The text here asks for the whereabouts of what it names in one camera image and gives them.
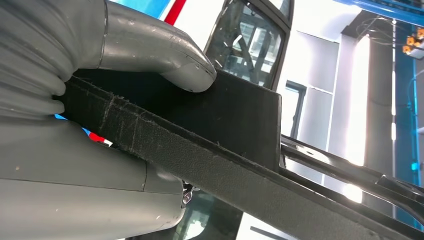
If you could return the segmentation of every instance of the red stripe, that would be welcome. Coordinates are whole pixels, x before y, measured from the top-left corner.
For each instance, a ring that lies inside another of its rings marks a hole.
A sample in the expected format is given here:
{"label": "red stripe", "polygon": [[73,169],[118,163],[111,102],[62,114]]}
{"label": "red stripe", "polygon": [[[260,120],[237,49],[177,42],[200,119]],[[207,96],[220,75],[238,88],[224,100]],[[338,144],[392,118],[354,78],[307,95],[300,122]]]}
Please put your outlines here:
{"label": "red stripe", "polygon": [[103,137],[98,136],[95,133],[90,132],[90,134],[88,135],[88,137],[93,140],[94,142],[101,142],[103,143],[103,141],[105,140]]}
{"label": "red stripe", "polygon": [[184,7],[184,4],[186,4],[186,0],[175,0],[171,9],[168,12],[168,15],[165,18],[165,22],[174,25],[175,21],[181,13],[181,10]]}

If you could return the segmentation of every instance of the white panel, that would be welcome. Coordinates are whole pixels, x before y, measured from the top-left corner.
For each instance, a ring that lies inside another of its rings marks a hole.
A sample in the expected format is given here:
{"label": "white panel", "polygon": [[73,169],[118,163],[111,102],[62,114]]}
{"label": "white panel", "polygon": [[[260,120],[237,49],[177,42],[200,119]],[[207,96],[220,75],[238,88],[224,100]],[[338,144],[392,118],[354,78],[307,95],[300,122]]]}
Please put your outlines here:
{"label": "white panel", "polygon": [[361,9],[333,0],[296,0],[292,29],[337,42]]}
{"label": "white panel", "polygon": [[339,44],[292,31],[282,66],[280,87],[290,80],[332,93]]}
{"label": "white panel", "polygon": [[224,0],[187,0],[174,26],[190,35],[203,50],[223,4]]}

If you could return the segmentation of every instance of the car window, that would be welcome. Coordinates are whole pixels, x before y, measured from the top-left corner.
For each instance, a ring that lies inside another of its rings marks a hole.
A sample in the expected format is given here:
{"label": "car window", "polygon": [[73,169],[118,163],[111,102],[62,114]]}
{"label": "car window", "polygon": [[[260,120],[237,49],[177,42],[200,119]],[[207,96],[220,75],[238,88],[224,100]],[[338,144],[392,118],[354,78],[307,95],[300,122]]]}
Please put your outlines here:
{"label": "car window", "polygon": [[233,0],[218,20],[206,55],[215,68],[271,88],[282,39],[279,29],[252,4]]}

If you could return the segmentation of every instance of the window frame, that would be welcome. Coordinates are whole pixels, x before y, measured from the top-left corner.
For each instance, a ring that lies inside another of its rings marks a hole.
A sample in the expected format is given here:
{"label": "window frame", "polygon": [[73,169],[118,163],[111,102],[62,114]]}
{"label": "window frame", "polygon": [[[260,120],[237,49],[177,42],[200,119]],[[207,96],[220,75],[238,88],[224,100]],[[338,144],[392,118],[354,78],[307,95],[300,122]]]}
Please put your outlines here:
{"label": "window frame", "polygon": [[299,97],[297,99],[297,104],[296,104],[296,112],[294,113],[294,116],[293,116],[294,118],[293,126],[291,127],[291,133],[290,133],[291,138],[297,139],[298,133],[299,133],[301,115],[302,115],[302,108],[304,105],[307,87],[297,82],[287,80],[287,83],[285,84],[285,88],[293,89],[299,93]]}
{"label": "window frame", "polygon": [[[270,85],[266,86],[267,89],[270,89],[272,91],[277,91],[278,83],[280,81],[280,76],[281,76],[281,72],[283,68],[284,58],[286,56],[287,46],[288,46],[289,38],[290,38],[295,0],[291,0],[290,10],[289,10],[289,19],[286,16],[284,16],[284,14],[277,7],[275,7],[269,0],[242,0],[242,1],[246,2],[246,4],[247,3],[251,4],[255,12],[260,14],[264,20],[267,20],[270,22],[270,24],[274,25],[280,34],[281,43],[279,45],[278,54],[275,58],[275,63],[274,63],[276,67],[273,69],[272,72],[269,73],[272,76],[272,79],[271,79]],[[222,5],[222,10],[219,13],[218,17],[216,18],[215,24],[212,28],[212,31],[210,32],[209,39],[206,43],[206,46],[204,47],[203,52],[205,53],[207,52],[211,44],[212,37],[215,33],[216,26],[218,25],[218,22],[220,21],[221,16],[226,11],[227,5],[230,2],[232,2],[232,0],[225,0],[224,4]]]}

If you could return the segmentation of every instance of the window glass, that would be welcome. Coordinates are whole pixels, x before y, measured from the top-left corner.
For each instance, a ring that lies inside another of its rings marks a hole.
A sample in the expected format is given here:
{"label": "window glass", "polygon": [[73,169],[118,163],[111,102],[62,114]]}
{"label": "window glass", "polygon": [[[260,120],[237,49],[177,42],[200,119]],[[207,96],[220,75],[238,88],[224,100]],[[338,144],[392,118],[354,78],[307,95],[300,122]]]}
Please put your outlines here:
{"label": "window glass", "polygon": [[271,88],[282,34],[252,4],[233,0],[219,18],[206,55],[217,69]]}
{"label": "window glass", "polygon": [[292,0],[269,0],[286,18],[290,18],[290,4]]}
{"label": "window glass", "polygon": [[289,87],[285,88],[281,103],[281,134],[285,136],[292,135],[299,95],[299,91]]}

